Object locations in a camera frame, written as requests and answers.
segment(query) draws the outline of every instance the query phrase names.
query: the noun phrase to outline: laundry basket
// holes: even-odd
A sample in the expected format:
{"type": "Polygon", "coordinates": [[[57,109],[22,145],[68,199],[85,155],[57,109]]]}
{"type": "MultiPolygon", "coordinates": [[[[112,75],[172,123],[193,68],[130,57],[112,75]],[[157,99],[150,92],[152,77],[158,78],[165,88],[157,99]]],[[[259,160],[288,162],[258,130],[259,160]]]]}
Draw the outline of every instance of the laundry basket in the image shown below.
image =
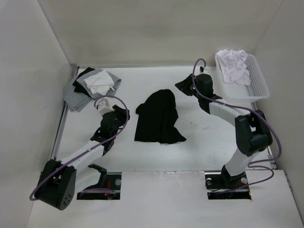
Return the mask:
{"type": "Polygon", "coordinates": [[[215,55],[215,61],[217,64],[216,86],[219,90],[217,92],[225,99],[225,101],[229,103],[247,103],[255,102],[270,96],[266,80],[254,55],[248,54],[245,61],[251,81],[249,86],[239,85],[237,83],[225,83],[218,60],[218,56],[215,55]]]}

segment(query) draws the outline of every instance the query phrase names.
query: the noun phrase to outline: white laundry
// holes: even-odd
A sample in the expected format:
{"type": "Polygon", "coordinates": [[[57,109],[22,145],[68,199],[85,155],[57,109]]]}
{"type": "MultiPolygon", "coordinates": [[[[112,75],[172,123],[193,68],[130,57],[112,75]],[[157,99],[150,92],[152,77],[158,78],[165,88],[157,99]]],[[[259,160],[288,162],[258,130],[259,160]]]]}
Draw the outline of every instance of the white laundry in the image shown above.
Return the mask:
{"type": "Polygon", "coordinates": [[[84,82],[92,94],[99,93],[105,95],[114,86],[113,79],[105,70],[84,79],[84,82]]]}
{"type": "Polygon", "coordinates": [[[244,50],[222,50],[216,55],[218,55],[218,63],[222,69],[224,82],[236,82],[243,86],[250,85],[249,71],[246,69],[247,66],[245,64],[247,53],[244,50]]]}

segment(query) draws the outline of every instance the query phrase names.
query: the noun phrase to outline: white table surface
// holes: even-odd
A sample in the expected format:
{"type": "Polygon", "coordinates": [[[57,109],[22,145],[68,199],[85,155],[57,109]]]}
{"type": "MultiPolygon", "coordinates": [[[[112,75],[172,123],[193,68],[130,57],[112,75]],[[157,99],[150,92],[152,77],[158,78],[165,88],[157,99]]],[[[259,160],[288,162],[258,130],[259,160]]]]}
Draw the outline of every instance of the white table surface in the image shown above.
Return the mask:
{"type": "MultiPolygon", "coordinates": [[[[247,171],[254,182],[269,171],[247,171]]],[[[208,200],[204,173],[123,172],[120,200],[34,203],[28,228],[303,228],[283,171],[252,186],[252,200],[208,200]]]]}
{"type": "MultiPolygon", "coordinates": [[[[211,76],[215,67],[209,67],[211,76]]],[[[131,119],[125,130],[115,139],[113,148],[94,163],[109,172],[117,171],[210,171],[220,170],[236,149],[235,128],[224,120],[200,109],[197,98],[180,92],[174,84],[185,79],[191,66],[111,68],[106,69],[120,77],[122,82],[116,96],[130,110],[131,119]],[[135,109],[154,92],[170,89],[176,99],[179,118],[175,127],[187,139],[171,145],[158,142],[135,142],[138,120],[135,109]]],[[[119,104],[111,99],[111,104],[119,104]]],[[[102,116],[88,104],[81,112],[68,111],[58,159],[62,159],[83,147],[100,126],[102,116]]],[[[257,159],[267,159],[267,151],[257,159]]]]}

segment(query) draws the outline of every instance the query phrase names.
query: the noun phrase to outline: folded gray cloth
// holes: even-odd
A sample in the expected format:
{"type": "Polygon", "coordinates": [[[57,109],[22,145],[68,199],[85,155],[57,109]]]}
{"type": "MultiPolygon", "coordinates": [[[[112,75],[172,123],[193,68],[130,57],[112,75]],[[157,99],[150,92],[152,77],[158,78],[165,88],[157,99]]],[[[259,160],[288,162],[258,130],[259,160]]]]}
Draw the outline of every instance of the folded gray cloth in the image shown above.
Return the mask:
{"type": "Polygon", "coordinates": [[[92,100],[92,98],[85,94],[74,92],[75,87],[73,86],[73,83],[76,81],[76,79],[77,77],[74,77],[71,81],[68,82],[63,93],[63,99],[71,110],[79,112],[84,108],[86,104],[92,100]]]}
{"type": "MultiPolygon", "coordinates": [[[[96,99],[96,98],[100,97],[100,94],[92,94],[91,90],[87,88],[87,85],[85,83],[85,79],[90,77],[90,76],[96,75],[97,73],[99,73],[101,71],[103,71],[103,69],[96,69],[96,70],[90,71],[89,73],[86,73],[85,75],[82,75],[81,77],[79,77],[77,79],[77,82],[82,85],[82,87],[89,93],[89,95],[93,99],[96,99]]],[[[109,91],[106,93],[106,95],[113,95],[114,96],[115,93],[116,93],[116,90],[118,89],[118,87],[120,85],[121,79],[116,77],[115,75],[113,75],[110,72],[108,72],[108,74],[114,82],[114,86],[113,86],[114,90],[109,89],[109,91]]]]}

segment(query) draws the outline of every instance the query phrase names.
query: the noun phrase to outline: robotic arm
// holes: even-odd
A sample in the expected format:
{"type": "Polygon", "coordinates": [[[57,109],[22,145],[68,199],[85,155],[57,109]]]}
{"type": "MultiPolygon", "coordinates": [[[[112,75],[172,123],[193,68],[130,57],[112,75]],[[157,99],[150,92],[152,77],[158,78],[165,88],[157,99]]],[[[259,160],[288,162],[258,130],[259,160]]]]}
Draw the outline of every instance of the robotic arm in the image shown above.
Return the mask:
{"type": "Polygon", "coordinates": [[[96,159],[104,156],[111,149],[115,138],[102,145],[99,144],[115,136],[119,128],[126,123],[127,116],[130,118],[129,110],[117,105],[114,105],[109,111],[103,114],[100,127],[84,147],[60,161],[51,159],[46,163],[38,185],[60,167],[62,168],[64,164],[77,158],[47,180],[35,192],[36,199],[59,210],[64,210],[70,204],[75,192],[108,194],[117,192],[105,188],[108,180],[107,170],[93,164],[96,159]]]}
{"type": "MultiPolygon", "coordinates": [[[[203,67],[201,74],[195,78],[195,85],[199,92],[213,100],[222,101],[221,97],[213,93],[212,78],[203,67]]],[[[192,75],[175,84],[185,95],[198,98],[200,108],[205,112],[218,116],[229,122],[236,129],[237,149],[230,161],[225,164],[220,175],[206,177],[207,189],[235,189],[241,187],[240,183],[246,176],[245,169],[261,151],[272,144],[272,136],[267,126],[254,114],[247,110],[231,108],[201,97],[195,90],[192,75]]],[[[262,111],[257,111],[264,119],[262,111]]]]}

